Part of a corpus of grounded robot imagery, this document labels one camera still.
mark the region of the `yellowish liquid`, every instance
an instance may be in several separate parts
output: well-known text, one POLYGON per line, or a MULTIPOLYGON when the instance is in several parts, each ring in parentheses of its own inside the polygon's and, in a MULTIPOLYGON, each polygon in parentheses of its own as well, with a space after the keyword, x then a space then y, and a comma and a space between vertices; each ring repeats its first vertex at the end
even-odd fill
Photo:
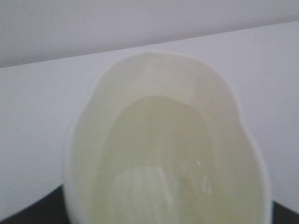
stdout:
POLYGON ((233 224, 201 114, 165 97, 126 108, 103 148, 91 224, 233 224))

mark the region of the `dark surface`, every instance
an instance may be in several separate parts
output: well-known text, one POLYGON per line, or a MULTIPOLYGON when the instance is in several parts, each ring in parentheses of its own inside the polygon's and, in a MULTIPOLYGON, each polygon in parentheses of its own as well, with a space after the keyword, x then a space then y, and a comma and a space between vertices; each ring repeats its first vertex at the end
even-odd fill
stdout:
MULTIPOLYGON (((62 187, 0 224, 70 224, 64 206, 62 187)), ((299 224, 299 214, 274 202, 273 224, 299 224)))

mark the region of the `black table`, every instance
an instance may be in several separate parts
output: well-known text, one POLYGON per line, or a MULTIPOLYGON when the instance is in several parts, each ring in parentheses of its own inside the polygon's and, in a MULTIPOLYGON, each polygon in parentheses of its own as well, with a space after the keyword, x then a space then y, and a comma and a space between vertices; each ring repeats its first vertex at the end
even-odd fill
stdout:
MULTIPOLYGON (((0 224, 70 224, 62 187, 0 224)), ((273 224, 299 224, 299 214, 273 202, 273 224)))

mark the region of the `white bowl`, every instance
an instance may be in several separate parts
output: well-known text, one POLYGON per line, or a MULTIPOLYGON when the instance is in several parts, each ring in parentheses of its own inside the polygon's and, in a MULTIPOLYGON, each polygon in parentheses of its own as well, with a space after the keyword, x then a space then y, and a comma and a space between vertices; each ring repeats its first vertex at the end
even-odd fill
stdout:
POLYGON ((64 196, 74 224, 271 221, 265 166, 228 84, 169 53, 126 58, 97 83, 67 138, 64 196))

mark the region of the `white wall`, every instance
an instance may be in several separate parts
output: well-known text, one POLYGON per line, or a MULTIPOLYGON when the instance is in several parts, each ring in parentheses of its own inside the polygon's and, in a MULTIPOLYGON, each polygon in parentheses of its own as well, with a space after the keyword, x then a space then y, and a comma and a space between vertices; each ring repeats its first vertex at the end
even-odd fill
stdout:
POLYGON ((95 80, 147 49, 211 65, 241 102, 273 199, 299 212, 299 21, 0 69, 0 220, 62 183, 63 142, 95 80))
POLYGON ((298 0, 0 0, 0 67, 294 20, 298 0))

